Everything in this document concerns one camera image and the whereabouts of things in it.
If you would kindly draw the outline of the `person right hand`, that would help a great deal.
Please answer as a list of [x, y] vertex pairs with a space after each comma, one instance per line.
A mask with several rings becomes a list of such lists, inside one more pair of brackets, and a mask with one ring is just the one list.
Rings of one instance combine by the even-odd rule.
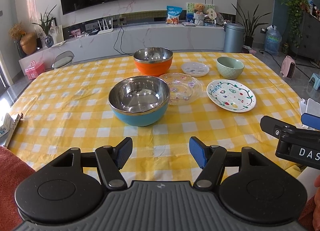
[[314, 186], [316, 188], [319, 188], [320, 187], [320, 175], [315, 179], [314, 181]]

